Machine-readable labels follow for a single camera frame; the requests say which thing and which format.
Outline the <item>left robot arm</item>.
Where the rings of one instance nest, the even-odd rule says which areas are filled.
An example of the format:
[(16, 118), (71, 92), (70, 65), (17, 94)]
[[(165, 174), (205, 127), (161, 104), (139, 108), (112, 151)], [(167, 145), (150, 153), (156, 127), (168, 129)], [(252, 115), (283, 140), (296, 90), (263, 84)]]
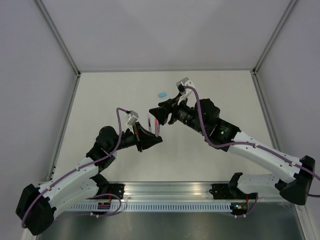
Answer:
[(21, 193), (16, 215), (22, 227), (34, 236), (43, 233), (65, 210), (91, 198), (104, 199), (109, 182), (101, 172), (116, 159), (117, 150), (136, 147), (139, 152), (163, 141), (161, 136), (144, 129), (139, 122), (133, 129), (120, 133), (105, 126), (96, 137), (93, 147), (75, 168), (39, 186), (27, 185)]

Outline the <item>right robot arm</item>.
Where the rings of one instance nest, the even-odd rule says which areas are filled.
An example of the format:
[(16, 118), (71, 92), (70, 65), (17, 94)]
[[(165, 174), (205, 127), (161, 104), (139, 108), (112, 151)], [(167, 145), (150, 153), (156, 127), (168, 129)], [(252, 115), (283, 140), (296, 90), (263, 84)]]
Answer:
[(313, 181), (315, 160), (289, 156), (255, 141), (237, 126), (220, 118), (220, 109), (210, 99), (201, 99), (190, 107), (187, 101), (169, 99), (149, 110), (161, 125), (183, 123), (207, 136), (205, 141), (215, 149), (243, 157), (267, 169), (270, 174), (233, 174), (227, 185), (228, 194), (243, 199), (256, 194), (280, 196), (286, 201), (303, 206), (307, 202)]

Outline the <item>pink highlighter pen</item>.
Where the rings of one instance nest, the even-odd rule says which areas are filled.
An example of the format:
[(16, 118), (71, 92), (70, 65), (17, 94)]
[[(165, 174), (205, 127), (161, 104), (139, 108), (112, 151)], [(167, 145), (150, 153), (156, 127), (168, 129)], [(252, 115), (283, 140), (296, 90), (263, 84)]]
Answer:
[(159, 136), (158, 126), (154, 126), (154, 128), (155, 128), (155, 136), (158, 137)]

